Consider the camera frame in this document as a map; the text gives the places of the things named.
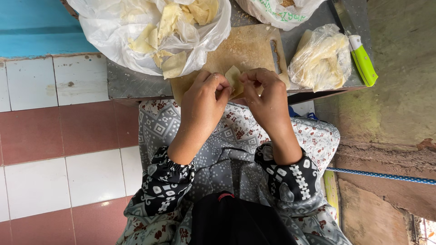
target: blue wall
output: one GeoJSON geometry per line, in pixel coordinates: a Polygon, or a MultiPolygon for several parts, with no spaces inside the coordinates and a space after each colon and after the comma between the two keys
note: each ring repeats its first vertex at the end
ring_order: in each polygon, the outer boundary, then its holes
{"type": "Polygon", "coordinates": [[[60,0],[0,0],[0,57],[98,52],[60,0]]]}

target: stainless steel countertop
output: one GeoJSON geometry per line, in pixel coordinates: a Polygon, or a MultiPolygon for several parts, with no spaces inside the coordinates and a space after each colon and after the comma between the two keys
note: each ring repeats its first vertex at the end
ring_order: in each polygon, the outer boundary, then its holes
{"type": "MultiPolygon", "coordinates": [[[[246,14],[234,0],[230,0],[230,3],[232,5],[232,27],[260,23],[254,17],[246,14]]],[[[373,61],[366,0],[344,0],[344,5],[350,14],[351,20],[353,21],[359,35],[361,35],[362,44],[365,47],[365,50],[370,56],[371,61],[373,61]]],[[[287,65],[289,65],[292,60],[298,42],[306,29],[313,30],[325,24],[337,24],[341,27],[338,24],[338,20],[335,19],[332,10],[334,9],[331,0],[326,0],[317,10],[315,10],[308,21],[290,31],[280,30],[287,65]]],[[[107,73],[108,95],[111,99],[154,99],[159,97],[171,98],[173,96],[169,79],[164,80],[162,76],[151,76],[132,71],[109,59],[107,62],[107,73]]],[[[345,82],[342,90],[355,89],[357,87],[365,87],[365,85],[353,62],[351,76],[345,82]]],[[[310,91],[312,90],[300,89],[299,86],[293,83],[291,83],[291,88],[288,90],[288,92],[310,91]]]]}

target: black patterned sleeve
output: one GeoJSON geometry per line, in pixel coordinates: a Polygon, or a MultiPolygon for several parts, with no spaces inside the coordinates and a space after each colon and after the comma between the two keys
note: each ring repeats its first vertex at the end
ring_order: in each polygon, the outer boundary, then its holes
{"type": "Polygon", "coordinates": [[[151,158],[151,164],[143,172],[142,188],[128,205],[142,206],[142,212],[145,211],[145,214],[141,216],[173,212],[191,187],[194,179],[194,160],[188,165],[179,165],[168,158],[167,149],[167,146],[162,146],[151,158]]]}
{"type": "Polygon", "coordinates": [[[273,143],[265,142],[256,149],[254,161],[268,173],[268,190],[283,201],[301,201],[315,194],[318,167],[301,148],[303,157],[292,165],[276,165],[273,143]]]}

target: concrete wall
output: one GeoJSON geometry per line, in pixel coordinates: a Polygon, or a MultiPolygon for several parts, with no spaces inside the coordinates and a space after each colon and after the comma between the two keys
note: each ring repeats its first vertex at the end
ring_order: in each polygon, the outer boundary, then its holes
{"type": "MultiPolygon", "coordinates": [[[[376,86],[315,101],[341,133],[337,167],[436,179],[435,10],[433,0],[369,0],[376,86]]],[[[434,185],[338,177],[436,220],[434,185]]]]}
{"type": "Polygon", "coordinates": [[[342,231],[353,245],[409,245],[407,221],[401,212],[371,192],[339,180],[342,231]]]}
{"type": "Polygon", "coordinates": [[[60,0],[0,0],[0,57],[98,52],[60,0]]]}

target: breadcrumbs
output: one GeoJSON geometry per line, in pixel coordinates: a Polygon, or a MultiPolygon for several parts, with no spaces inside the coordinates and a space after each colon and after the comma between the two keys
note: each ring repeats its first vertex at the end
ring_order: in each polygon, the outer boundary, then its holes
{"type": "Polygon", "coordinates": [[[281,3],[280,5],[282,5],[283,7],[288,7],[291,5],[294,5],[294,1],[293,0],[283,0],[283,3],[281,3]]]}

